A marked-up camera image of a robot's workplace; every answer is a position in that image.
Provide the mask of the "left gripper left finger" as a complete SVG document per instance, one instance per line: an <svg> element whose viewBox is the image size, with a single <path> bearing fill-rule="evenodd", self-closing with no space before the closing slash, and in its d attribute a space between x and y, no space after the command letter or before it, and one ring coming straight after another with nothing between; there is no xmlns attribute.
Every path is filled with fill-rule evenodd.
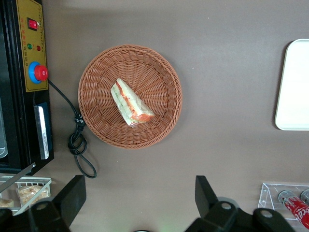
<svg viewBox="0 0 309 232"><path fill-rule="evenodd" d="M0 210L2 232L69 232L86 201L85 177L76 175L53 199L41 199L19 215Z"/></svg>

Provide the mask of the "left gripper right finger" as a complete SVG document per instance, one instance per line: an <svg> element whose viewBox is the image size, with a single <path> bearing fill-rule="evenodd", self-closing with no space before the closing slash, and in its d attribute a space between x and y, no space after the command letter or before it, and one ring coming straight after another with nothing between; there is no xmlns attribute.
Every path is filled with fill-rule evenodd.
<svg viewBox="0 0 309 232"><path fill-rule="evenodd" d="M195 202L200 217L187 232L293 232L293 227L277 211L255 209L250 215L232 202L219 200L203 175L195 181Z"/></svg>

